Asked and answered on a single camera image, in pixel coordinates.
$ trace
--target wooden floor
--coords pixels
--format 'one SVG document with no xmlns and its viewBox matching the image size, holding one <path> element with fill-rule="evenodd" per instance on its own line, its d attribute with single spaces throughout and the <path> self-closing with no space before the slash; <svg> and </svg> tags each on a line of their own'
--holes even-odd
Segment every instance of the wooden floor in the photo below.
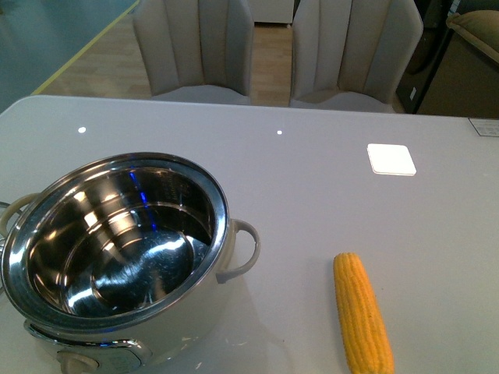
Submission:
<svg viewBox="0 0 499 374">
<path fill-rule="evenodd" d="M 251 93 L 254 105 L 288 105 L 291 42 L 292 31 L 286 26 L 256 26 Z M 149 98 L 132 16 L 117 22 L 41 94 Z"/>
</svg>

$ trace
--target white square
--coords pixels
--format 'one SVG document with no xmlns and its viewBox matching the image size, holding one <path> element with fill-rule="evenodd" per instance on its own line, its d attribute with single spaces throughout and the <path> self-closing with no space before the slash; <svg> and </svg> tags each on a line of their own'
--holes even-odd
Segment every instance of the white square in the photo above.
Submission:
<svg viewBox="0 0 499 374">
<path fill-rule="evenodd" d="M 368 144 L 367 153 L 376 174 L 412 176 L 416 173 L 416 167 L 406 146 Z"/>
</svg>

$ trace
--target yellow corn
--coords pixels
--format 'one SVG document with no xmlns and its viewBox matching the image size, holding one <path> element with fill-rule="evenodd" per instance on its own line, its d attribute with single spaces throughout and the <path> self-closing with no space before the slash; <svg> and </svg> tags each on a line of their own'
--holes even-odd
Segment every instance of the yellow corn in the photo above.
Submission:
<svg viewBox="0 0 499 374">
<path fill-rule="evenodd" d="M 360 258 L 334 258 L 336 304 L 346 360 L 352 374 L 393 374 L 395 365 L 383 318 Z"/>
</svg>

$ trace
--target beige chair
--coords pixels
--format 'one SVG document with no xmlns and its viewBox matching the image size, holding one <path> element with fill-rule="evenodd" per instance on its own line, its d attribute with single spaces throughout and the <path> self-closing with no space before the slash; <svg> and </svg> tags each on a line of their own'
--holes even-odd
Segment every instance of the beige chair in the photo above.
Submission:
<svg viewBox="0 0 499 374">
<path fill-rule="evenodd" d="M 133 26 L 154 100 L 250 104 L 247 0 L 142 0 Z"/>
<path fill-rule="evenodd" d="M 393 112 L 422 32 L 414 0 L 302 0 L 293 21 L 289 105 Z"/>
</svg>

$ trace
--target stainless steel pot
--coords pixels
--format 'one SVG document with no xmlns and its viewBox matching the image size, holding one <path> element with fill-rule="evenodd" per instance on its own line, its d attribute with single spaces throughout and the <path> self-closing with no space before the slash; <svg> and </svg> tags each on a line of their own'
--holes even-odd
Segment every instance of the stainless steel pot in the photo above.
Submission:
<svg viewBox="0 0 499 374">
<path fill-rule="evenodd" d="M 229 270 L 240 230 L 253 236 L 253 255 Z M 259 252 L 257 231 L 229 218 L 203 168 L 130 153 L 83 166 L 34 197 L 5 242 L 2 282 L 63 372 L 122 373 L 202 337 L 230 295 L 225 282 Z"/>
</svg>

